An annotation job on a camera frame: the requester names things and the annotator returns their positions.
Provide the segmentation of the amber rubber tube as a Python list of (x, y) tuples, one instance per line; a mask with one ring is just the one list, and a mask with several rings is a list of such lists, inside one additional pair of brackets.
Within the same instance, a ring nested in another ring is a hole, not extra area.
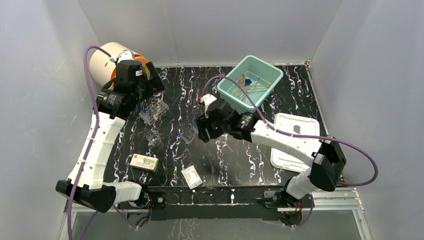
[(247, 90), (248, 92), (256, 88), (271, 87), (271, 84), (258, 84), (260, 79), (261, 78), (259, 77), (258, 80), (253, 83), (250, 78), (247, 78), (247, 75), (245, 73), (242, 73), (240, 77), (240, 85), (242, 86), (243, 90)]

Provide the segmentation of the mint green plastic bin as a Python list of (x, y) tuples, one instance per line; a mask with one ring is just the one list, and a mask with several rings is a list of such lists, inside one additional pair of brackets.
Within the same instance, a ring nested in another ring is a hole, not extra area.
[(259, 107), (265, 101), (284, 73), (254, 55), (247, 55), (226, 76), (236, 81), (246, 93), (228, 79), (222, 79), (217, 84), (217, 91), (221, 99), (226, 100), (234, 110), (242, 114), (255, 112), (255, 106)]

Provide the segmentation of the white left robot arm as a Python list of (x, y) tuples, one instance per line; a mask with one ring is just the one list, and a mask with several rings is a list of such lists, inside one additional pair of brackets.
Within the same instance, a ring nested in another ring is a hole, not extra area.
[(80, 157), (55, 190), (69, 201), (100, 213), (131, 202), (137, 208), (149, 203), (148, 188), (138, 180), (105, 182), (107, 162), (115, 141), (138, 103), (165, 90), (151, 61), (121, 60), (115, 77), (95, 97), (92, 123)]

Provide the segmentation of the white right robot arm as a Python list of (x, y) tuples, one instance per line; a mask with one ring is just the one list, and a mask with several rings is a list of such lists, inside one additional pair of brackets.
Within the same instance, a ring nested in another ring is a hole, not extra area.
[(265, 191), (259, 202), (266, 208), (295, 207), (317, 190), (333, 192), (346, 165), (335, 138), (294, 137), (281, 134), (257, 113), (238, 113), (224, 99), (206, 94), (199, 100), (204, 113), (196, 119), (198, 137), (207, 143), (224, 134), (250, 143), (262, 144), (293, 156), (309, 168), (287, 180), (281, 191)]

